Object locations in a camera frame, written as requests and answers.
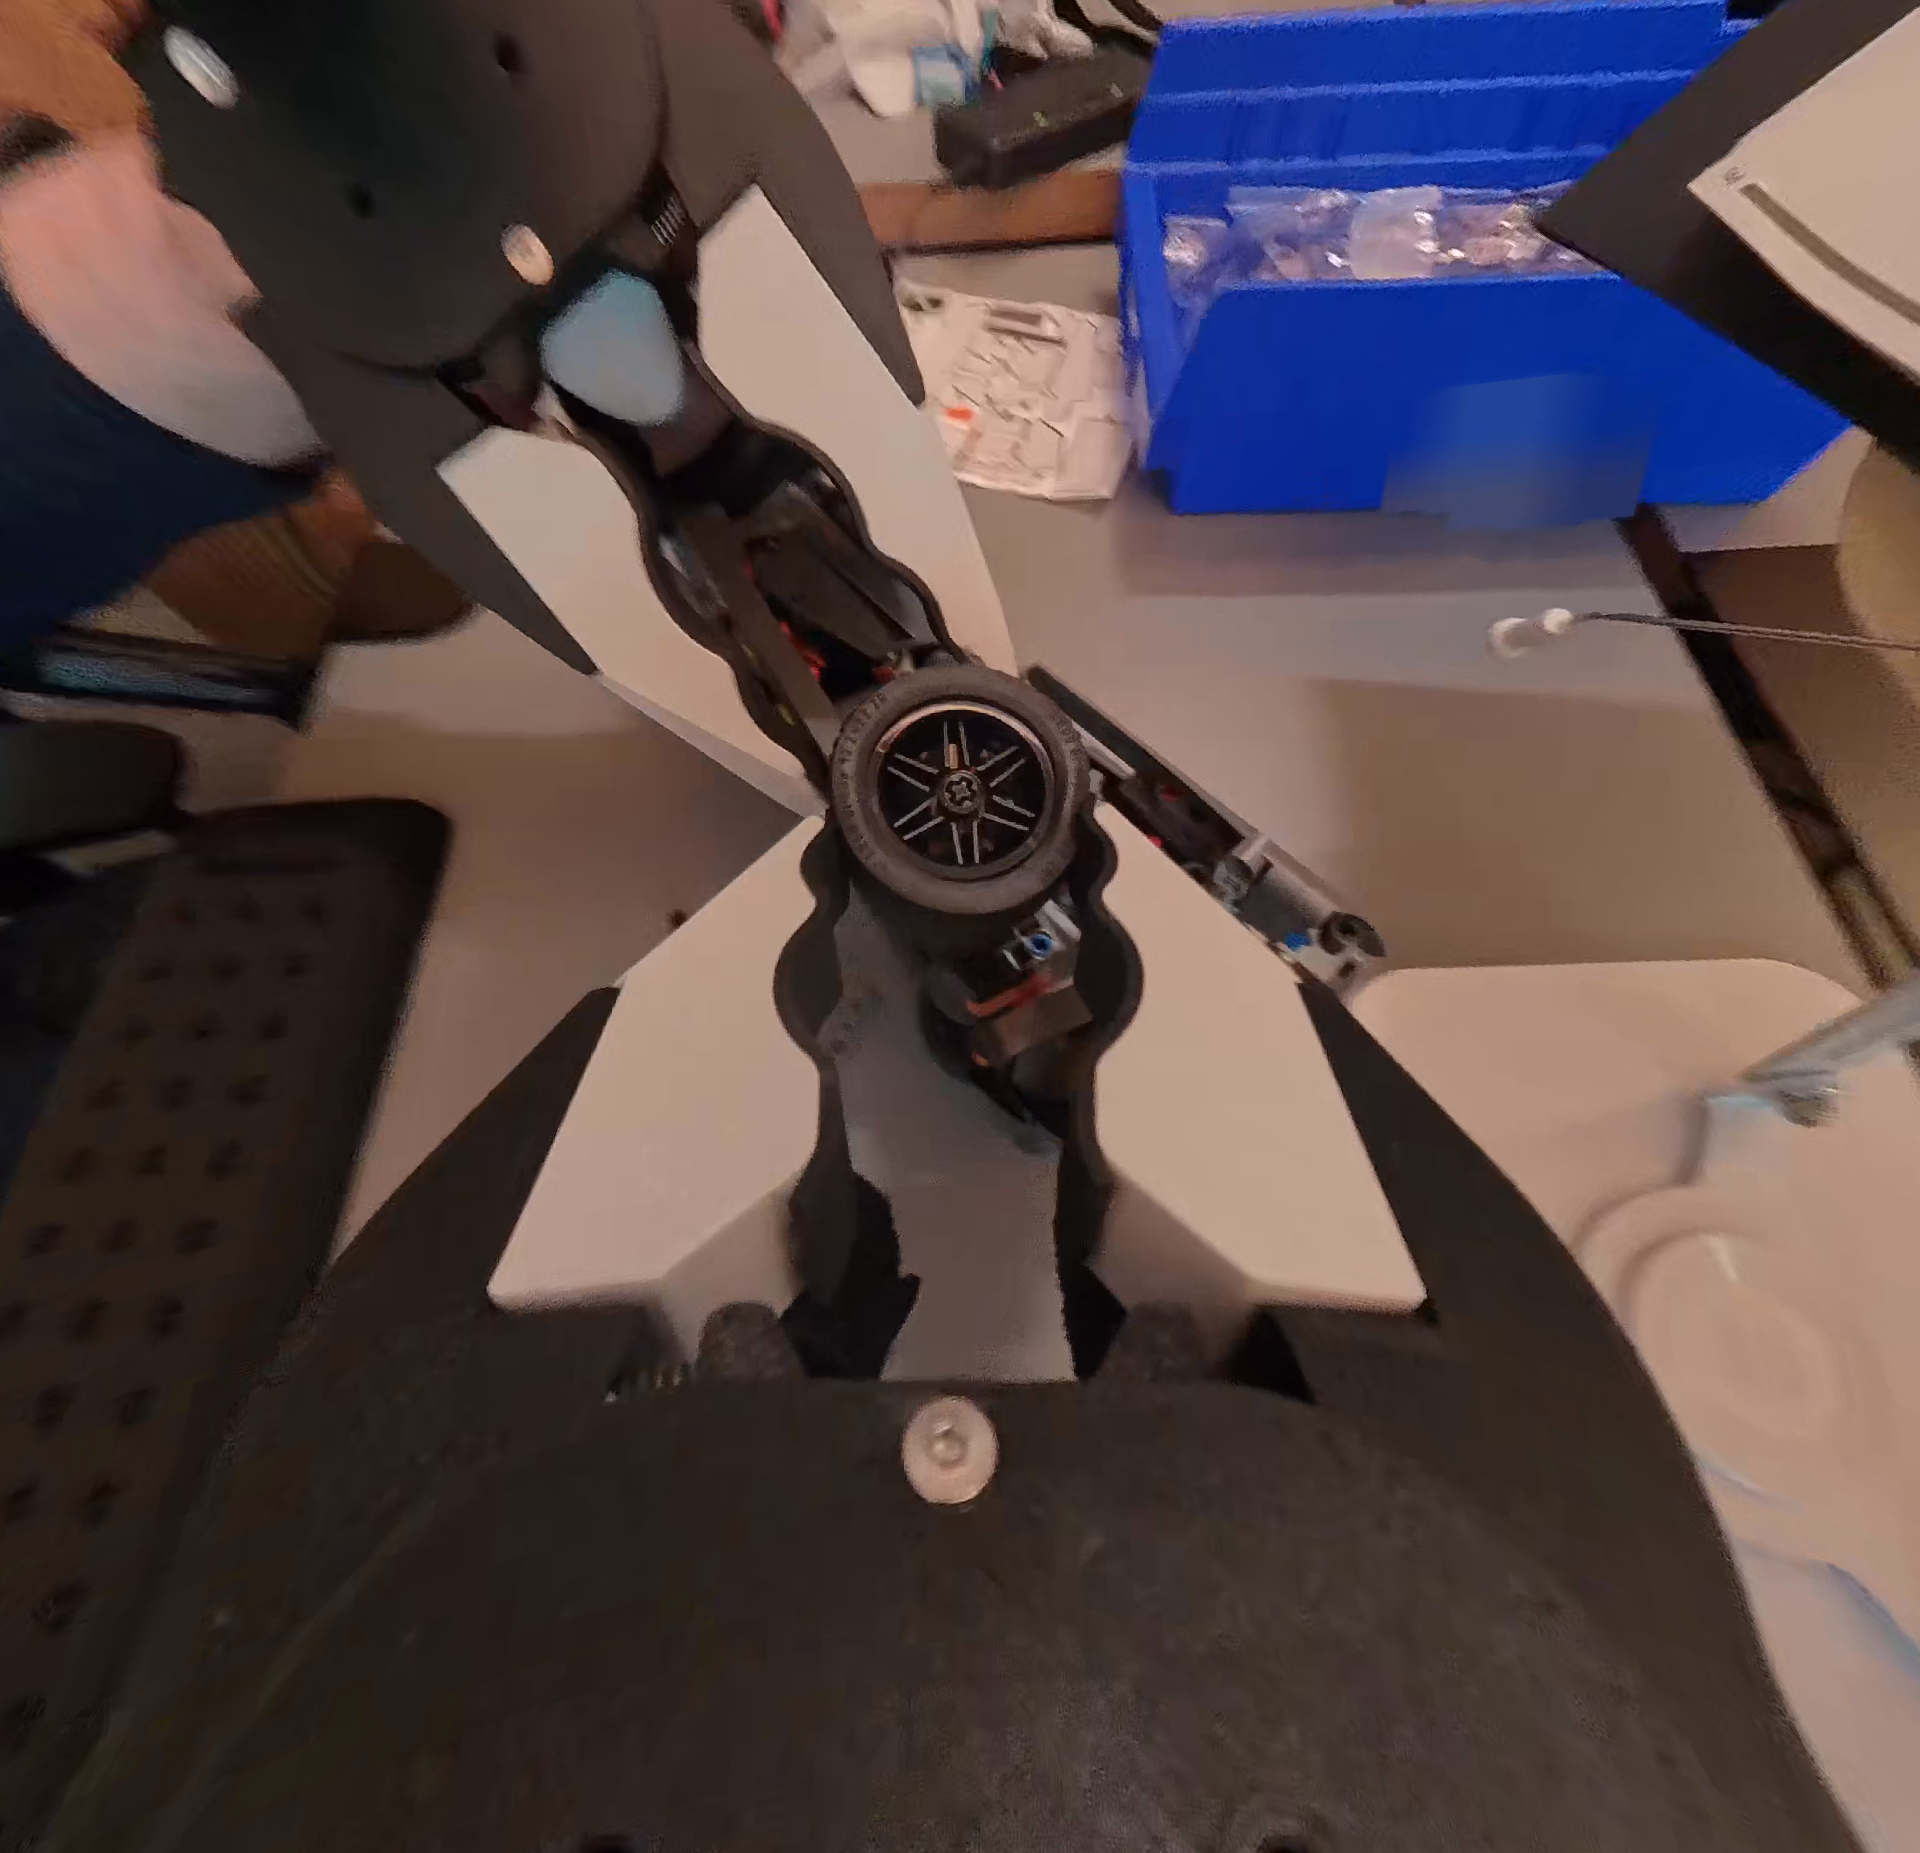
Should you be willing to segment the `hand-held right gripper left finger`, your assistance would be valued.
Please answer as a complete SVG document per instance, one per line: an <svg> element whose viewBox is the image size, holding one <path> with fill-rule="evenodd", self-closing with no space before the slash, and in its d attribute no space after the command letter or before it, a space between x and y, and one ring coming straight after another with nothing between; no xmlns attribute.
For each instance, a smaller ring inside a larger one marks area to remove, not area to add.
<svg viewBox="0 0 1920 1853"><path fill-rule="evenodd" d="M886 1369L917 1279L824 1043L848 896L836 835L808 818L622 978L494 1308L634 1308L693 1361L712 1315L750 1304L813 1373Z"/></svg>

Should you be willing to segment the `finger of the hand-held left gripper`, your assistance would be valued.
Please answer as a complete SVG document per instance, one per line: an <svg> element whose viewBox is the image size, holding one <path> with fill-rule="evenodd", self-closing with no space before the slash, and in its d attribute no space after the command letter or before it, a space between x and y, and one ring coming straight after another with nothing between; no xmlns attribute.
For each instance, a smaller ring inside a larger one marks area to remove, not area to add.
<svg viewBox="0 0 1920 1853"><path fill-rule="evenodd" d="M933 415L750 189L699 244L699 356L752 426L811 449L871 544L911 572L962 652L1011 674L1014 638Z"/></svg>
<svg viewBox="0 0 1920 1853"><path fill-rule="evenodd" d="M629 496L588 447L493 426L441 462L440 479L602 688L784 811L821 815L802 760L747 711L734 667L673 621Z"/></svg>

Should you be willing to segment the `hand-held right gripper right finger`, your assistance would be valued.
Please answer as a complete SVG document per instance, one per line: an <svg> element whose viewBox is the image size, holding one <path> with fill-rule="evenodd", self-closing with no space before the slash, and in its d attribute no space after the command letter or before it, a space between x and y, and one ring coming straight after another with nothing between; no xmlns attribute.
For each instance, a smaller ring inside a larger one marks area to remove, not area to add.
<svg viewBox="0 0 1920 1853"><path fill-rule="evenodd" d="M1082 956L1059 1251L1077 1369L1177 1308L1215 1361L1261 1311L1411 1315L1423 1282L1295 970L1146 837L1108 837Z"/></svg>

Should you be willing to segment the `grey lego car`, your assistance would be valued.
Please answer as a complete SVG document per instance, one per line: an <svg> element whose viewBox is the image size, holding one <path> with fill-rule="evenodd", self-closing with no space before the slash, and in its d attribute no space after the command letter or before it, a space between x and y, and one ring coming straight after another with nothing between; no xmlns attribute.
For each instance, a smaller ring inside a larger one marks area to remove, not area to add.
<svg viewBox="0 0 1920 1853"><path fill-rule="evenodd" d="M1356 986L1385 942L1345 898L1045 668L1002 676L865 537L799 442L722 418L645 443L670 613L734 672L750 722L802 762L877 919L919 967L939 1063L1063 1138L1101 1008L1075 889L1093 806L1310 982Z"/></svg>

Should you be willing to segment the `person's left forearm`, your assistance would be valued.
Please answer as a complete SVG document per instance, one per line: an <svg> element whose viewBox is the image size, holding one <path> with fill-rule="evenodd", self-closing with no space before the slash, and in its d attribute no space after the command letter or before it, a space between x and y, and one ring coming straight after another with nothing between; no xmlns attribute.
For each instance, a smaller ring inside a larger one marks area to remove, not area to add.
<svg viewBox="0 0 1920 1853"><path fill-rule="evenodd" d="M227 460L87 381L9 293L3 304L3 647L137 587L181 544L277 514L324 460Z"/></svg>

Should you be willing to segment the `clear bags of lego pieces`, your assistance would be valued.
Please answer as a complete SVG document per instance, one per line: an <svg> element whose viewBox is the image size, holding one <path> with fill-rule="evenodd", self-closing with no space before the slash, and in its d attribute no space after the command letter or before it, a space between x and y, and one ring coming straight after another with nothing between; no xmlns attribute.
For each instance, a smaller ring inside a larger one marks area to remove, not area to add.
<svg viewBox="0 0 1920 1853"><path fill-rule="evenodd" d="M1237 285L1594 277L1544 235L1566 183L1529 189L1235 186L1213 215L1171 215L1164 270L1177 304Z"/></svg>

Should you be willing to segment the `lego instruction book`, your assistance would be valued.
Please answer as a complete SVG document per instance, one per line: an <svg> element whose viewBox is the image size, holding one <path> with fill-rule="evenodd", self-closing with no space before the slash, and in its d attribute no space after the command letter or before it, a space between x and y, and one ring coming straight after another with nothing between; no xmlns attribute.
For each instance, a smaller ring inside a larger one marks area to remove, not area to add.
<svg viewBox="0 0 1920 1853"><path fill-rule="evenodd" d="M1912 471L1917 7L1783 0L1545 219Z"/></svg>

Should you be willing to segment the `person's left hand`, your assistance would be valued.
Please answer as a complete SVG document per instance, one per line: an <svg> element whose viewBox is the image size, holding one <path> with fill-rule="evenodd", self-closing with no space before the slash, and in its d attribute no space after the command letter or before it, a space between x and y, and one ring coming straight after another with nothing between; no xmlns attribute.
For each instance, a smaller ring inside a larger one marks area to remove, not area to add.
<svg viewBox="0 0 1920 1853"><path fill-rule="evenodd" d="M239 324L251 281L215 225L163 190L143 138L9 172L3 261L40 336L150 426L254 468L320 457L299 396Z"/></svg>

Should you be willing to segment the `printed instruction sheet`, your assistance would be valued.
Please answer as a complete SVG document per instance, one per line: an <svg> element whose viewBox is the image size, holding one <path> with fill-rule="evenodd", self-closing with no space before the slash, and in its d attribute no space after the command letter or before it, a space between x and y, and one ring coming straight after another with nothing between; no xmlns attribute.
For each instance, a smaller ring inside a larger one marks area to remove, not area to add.
<svg viewBox="0 0 1920 1853"><path fill-rule="evenodd" d="M1118 496L1135 457L1119 321L911 281L896 303L961 483L1058 505Z"/></svg>

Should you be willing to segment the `white book stand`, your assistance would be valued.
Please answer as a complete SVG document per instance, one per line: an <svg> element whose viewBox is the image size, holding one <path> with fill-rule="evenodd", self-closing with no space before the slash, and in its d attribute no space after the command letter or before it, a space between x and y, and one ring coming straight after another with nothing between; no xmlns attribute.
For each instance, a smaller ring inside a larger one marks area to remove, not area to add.
<svg viewBox="0 0 1920 1853"><path fill-rule="evenodd" d="M1816 1128L1735 1079L1851 996L1776 960L1401 971L1357 1022L1588 1272L1694 1452L1866 1849L1918 1846L1918 1094Z"/></svg>

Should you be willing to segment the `blue storage bin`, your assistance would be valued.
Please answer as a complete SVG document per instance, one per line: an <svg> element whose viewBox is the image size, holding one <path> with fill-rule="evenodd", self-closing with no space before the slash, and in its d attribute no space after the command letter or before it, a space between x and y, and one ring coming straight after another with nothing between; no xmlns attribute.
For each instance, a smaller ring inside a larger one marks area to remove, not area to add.
<svg viewBox="0 0 1920 1853"><path fill-rule="evenodd" d="M1175 22L1122 170L1139 463L1178 514L1554 525L1775 496L1846 418L1594 267L1246 278L1183 304L1175 224L1239 189L1580 182L1715 64L1727 0L1512 0Z"/></svg>

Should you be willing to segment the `white plastic wrapper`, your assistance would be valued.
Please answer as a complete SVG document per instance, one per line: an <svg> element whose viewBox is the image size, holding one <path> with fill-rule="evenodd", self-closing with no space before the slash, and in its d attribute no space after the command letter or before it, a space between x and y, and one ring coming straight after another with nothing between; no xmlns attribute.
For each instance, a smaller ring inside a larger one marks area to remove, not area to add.
<svg viewBox="0 0 1920 1853"><path fill-rule="evenodd" d="M981 84L976 0L804 0L855 97L879 120L968 106Z"/></svg>

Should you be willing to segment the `black perforated pad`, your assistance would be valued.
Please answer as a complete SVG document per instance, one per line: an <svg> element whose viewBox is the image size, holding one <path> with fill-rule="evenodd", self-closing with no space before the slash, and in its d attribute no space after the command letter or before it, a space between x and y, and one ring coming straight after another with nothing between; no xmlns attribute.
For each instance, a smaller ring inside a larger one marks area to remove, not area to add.
<svg viewBox="0 0 1920 1853"><path fill-rule="evenodd" d="M181 1528L320 1276L449 817L213 815L95 900L107 956L3 1220L4 1849L99 1734Z"/></svg>

